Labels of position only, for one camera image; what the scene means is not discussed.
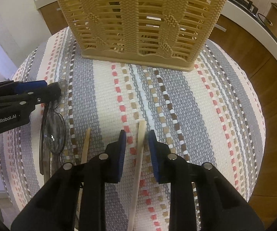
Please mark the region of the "wooden chopstick short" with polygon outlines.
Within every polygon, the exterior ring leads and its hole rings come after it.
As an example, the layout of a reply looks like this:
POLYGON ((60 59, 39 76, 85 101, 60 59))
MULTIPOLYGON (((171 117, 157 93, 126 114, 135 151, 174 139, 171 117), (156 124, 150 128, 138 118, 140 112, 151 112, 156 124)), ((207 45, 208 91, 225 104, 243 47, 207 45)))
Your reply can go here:
MULTIPOLYGON (((88 128, 85 133, 85 139, 84 139, 83 150, 81 155, 81 164, 84 164, 87 162, 90 137, 91 137, 91 128, 88 128)), ((83 193, 83 189, 81 188, 78 194, 77 211, 76 211, 77 218, 80 217, 82 193, 83 193)))

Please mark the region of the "black round spoon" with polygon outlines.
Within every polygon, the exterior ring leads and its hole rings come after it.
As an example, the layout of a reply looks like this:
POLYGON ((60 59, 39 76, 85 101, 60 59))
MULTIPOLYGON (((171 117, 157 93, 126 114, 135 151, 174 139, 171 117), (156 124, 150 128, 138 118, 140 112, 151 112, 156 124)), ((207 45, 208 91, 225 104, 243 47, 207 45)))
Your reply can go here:
POLYGON ((62 103, 65 102, 65 97, 68 89, 68 81, 65 79, 59 80, 58 85, 61 90, 60 95, 56 99, 50 101, 50 103, 48 104, 50 110, 57 110, 58 107, 60 107, 62 103))

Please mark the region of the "striped woven table mat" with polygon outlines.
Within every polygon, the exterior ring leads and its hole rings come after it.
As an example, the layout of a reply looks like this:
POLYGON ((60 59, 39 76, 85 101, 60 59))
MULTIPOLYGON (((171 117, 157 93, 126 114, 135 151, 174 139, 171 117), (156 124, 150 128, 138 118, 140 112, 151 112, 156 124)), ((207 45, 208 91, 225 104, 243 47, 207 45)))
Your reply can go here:
POLYGON ((82 53, 65 28, 13 76, 11 230, 263 230, 248 200, 264 117, 228 55, 208 42, 181 72, 82 53))

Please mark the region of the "beige plastic utensil basket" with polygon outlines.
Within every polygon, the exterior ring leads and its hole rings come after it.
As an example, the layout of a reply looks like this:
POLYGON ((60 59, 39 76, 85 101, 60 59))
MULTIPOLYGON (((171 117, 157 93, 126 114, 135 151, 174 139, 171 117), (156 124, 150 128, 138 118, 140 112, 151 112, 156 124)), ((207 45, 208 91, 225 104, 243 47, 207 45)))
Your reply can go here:
POLYGON ((87 59, 191 71, 227 0, 58 0, 87 59))

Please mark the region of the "wooden base cabinets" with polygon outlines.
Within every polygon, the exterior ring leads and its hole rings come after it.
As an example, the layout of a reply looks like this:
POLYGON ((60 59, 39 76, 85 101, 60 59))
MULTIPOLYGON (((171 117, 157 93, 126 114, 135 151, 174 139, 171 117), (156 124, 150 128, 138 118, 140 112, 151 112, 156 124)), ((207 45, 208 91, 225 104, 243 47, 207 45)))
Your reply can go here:
POLYGON ((187 161, 213 163, 266 226, 276 220, 277 61, 250 64, 254 74, 211 40, 190 72, 83 59, 69 29, 39 46, 34 78, 68 81, 64 161, 81 161, 88 128, 89 157, 127 133, 122 181, 106 188, 110 230, 128 227, 141 120, 187 161))

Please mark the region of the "black gas stove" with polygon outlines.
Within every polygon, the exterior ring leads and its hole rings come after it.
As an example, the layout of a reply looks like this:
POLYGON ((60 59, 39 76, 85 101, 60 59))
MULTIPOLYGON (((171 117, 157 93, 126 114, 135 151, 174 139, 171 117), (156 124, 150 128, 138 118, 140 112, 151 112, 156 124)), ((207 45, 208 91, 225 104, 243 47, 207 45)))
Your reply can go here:
POLYGON ((246 11, 250 12, 253 15, 256 15, 258 12, 258 8, 253 4, 251 0, 229 0, 235 5, 239 5, 244 8, 246 11))

